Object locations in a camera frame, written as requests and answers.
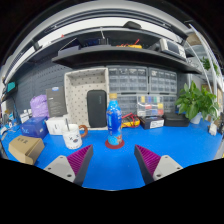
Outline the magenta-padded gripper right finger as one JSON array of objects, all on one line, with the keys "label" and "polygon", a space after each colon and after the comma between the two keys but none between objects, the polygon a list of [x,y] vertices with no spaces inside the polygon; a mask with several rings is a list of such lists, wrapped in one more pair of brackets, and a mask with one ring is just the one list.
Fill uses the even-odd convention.
[{"label": "magenta-padded gripper right finger", "polygon": [[135,146],[134,155],[146,185],[182,169],[169,155],[159,156],[140,145]]}]

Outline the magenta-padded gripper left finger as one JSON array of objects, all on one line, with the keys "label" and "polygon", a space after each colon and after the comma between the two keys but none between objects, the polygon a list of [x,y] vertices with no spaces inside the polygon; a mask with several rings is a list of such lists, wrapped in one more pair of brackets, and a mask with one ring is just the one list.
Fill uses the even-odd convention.
[{"label": "magenta-padded gripper left finger", "polygon": [[93,146],[88,145],[69,156],[58,156],[44,170],[82,186],[92,156]]}]

